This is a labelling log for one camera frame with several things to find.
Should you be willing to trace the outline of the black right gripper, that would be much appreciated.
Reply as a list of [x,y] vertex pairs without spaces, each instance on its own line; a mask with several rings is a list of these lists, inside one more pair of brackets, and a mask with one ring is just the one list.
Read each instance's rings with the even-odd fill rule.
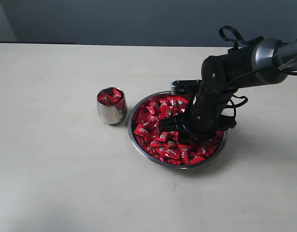
[[160,121],[162,131],[178,131],[178,144],[191,145],[191,139],[211,138],[218,131],[226,131],[235,127],[235,115],[222,115],[235,88],[224,90],[221,95],[209,90],[201,84],[189,101],[183,113]]

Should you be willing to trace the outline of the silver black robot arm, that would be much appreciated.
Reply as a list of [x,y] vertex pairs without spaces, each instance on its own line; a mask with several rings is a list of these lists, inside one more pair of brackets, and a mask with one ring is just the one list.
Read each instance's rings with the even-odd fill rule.
[[222,112],[247,103],[245,96],[238,104],[231,102],[240,88],[279,84],[289,75],[297,75],[297,42],[258,37],[225,55],[209,56],[203,61],[200,80],[172,82],[171,93],[186,94],[189,102],[183,113],[161,120],[161,128],[193,139],[232,129],[236,115]]

